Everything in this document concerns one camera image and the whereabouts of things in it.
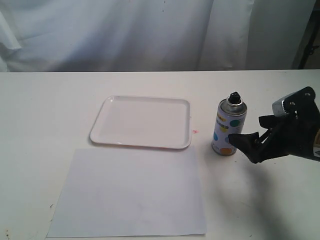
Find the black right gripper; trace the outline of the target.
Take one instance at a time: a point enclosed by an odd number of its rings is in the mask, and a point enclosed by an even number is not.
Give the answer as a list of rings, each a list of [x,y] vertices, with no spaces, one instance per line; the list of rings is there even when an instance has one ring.
[[[297,113],[283,117],[264,115],[259,125],[267,129],[259,141],[259,133],[232,133],[229,143],[240,150],[254,164],[288,155],[318,162],[320,160],[320,110],[314,89],[307,86],[298,90],[287,101],[295,102]]]

